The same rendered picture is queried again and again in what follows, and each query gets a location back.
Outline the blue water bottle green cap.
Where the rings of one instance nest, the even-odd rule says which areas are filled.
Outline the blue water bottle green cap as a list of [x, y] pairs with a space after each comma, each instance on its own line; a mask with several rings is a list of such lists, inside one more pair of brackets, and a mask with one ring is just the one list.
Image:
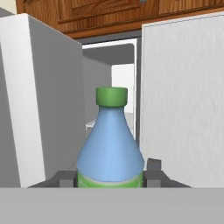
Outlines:
[[143, 186], [144, 159], [127, 124], [128, 89], [98, 87], [94, 127], [77, 158], [78, 187]]

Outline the white fridge door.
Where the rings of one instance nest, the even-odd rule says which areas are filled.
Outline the white fridge door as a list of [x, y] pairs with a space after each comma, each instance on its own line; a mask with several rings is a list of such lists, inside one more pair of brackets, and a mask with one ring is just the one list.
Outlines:
[[142, 28], [140, 149], [171, 178], [224, 187], [224, 11]]

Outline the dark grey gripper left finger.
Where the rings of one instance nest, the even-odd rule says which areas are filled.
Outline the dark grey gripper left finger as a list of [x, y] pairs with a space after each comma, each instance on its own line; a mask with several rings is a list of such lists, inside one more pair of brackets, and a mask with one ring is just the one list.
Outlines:
[[77, 171], [57, 171], [50, 179], [33, 185], [40, 188], [74, 188], [77, 186]]

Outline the white freezer door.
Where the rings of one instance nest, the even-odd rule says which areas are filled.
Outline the white freezer door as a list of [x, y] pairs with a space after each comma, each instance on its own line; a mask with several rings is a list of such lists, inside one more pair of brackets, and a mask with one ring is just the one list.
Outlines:
[[72, 170], [86, 137], [81, 43], [27, 14], [1, 17], [0, 60], [20, 185]]

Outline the brown wooden wall cupboards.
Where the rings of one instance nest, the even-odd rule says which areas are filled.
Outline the brown wooden wall cupboards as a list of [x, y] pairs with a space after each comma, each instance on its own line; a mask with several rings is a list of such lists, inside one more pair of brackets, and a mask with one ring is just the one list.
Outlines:
[[159, 19], [224, 11], [224, 0], [16, 0], [17, 12], [72, 39], [130, 32]]

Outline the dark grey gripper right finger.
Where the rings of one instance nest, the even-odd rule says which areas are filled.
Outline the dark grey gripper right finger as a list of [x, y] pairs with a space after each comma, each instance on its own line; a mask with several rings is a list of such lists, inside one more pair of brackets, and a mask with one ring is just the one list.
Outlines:
[[160, 159], [149, 158], [147, 160], [147, 168], [143, 172], [143, 187], [184, 187], [189, 188], [176, 180], [170, 179], [162, 171], [162, 161]]

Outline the white fridge body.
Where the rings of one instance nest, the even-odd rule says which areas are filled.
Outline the white fridge body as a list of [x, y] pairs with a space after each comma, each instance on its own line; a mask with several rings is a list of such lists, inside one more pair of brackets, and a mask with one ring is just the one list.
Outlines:
[[83, 51], [86, 124], [95, 120], [98, 106], [95, 89], [126, 87], [124, 113], [133, 137], [139, 143], [142, 33], [127, 31], [93, 38], [80, 38]]

